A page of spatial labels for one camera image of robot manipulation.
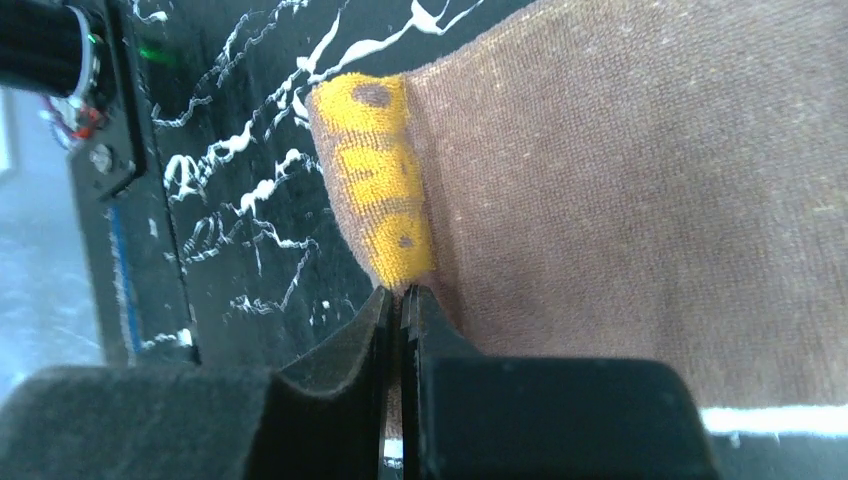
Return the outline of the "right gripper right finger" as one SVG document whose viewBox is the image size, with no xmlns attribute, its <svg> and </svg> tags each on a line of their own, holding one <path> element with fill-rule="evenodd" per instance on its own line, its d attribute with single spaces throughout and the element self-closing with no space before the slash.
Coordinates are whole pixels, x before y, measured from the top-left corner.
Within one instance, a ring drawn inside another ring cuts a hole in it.
<svg viewBox="0 0 848 480">
<path fill-rule="evenodd" d="M 698 410 L 646 360 L 485 355 L 433 292 L 404 295 L 408 479 L 715 479 Z"/>
</svg>

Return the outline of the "brown and yellow towel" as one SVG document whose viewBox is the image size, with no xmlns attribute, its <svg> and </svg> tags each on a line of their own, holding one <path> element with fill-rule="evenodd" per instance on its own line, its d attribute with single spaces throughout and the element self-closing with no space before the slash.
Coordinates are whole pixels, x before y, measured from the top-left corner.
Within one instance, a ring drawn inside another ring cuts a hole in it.
<svg viewBox="0 0 848 480">
<path fill-rule="evenodd" d="M 478 349 L 846 404 L 845 2 L 536 1 L 306 107 L 357 261 Z"/>
</svg>

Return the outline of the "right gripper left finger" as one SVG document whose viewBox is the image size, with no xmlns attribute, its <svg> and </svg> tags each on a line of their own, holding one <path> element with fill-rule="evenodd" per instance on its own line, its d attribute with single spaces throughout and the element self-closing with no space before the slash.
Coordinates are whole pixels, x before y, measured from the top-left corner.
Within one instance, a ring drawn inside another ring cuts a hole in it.
<svg viewBox="0 0 848 480">
<path fill-rule="evenodd" d="M 56 367 L 1 410 L 5 479 L 374 479 L 392 299 L 281 370 Z"/>
</svg>

